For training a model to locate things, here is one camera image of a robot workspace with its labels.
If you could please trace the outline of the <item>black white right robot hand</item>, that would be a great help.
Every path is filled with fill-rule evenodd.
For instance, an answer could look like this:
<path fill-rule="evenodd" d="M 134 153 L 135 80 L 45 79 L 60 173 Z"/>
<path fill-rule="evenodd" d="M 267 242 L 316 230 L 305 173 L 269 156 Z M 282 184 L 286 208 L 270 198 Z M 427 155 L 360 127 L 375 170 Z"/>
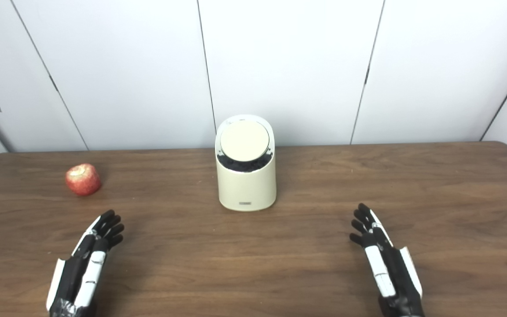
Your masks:
<path fill-rule="evenodd" d="M 351 225 L 358 233 L 350 240 L 364 249 L 379 290 L 384 317 L 424 317 L 423 288 L 407 247 L 397 248 L 373 210 L 360 203 Z"/>

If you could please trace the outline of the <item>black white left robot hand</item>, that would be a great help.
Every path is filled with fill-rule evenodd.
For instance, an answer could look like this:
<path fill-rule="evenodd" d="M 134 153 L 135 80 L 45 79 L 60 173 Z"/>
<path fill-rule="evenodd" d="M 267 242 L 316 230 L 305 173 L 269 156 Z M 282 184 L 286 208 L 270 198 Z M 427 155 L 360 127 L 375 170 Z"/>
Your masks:
<path fill-rule="evenodd" d="M 89 225 L 71 256 L 58 259 L 46 309 L 51 317 L 95 317 L 95 293 L 107 253 L 123 241 L 121 216 L 108 210 Z"/>

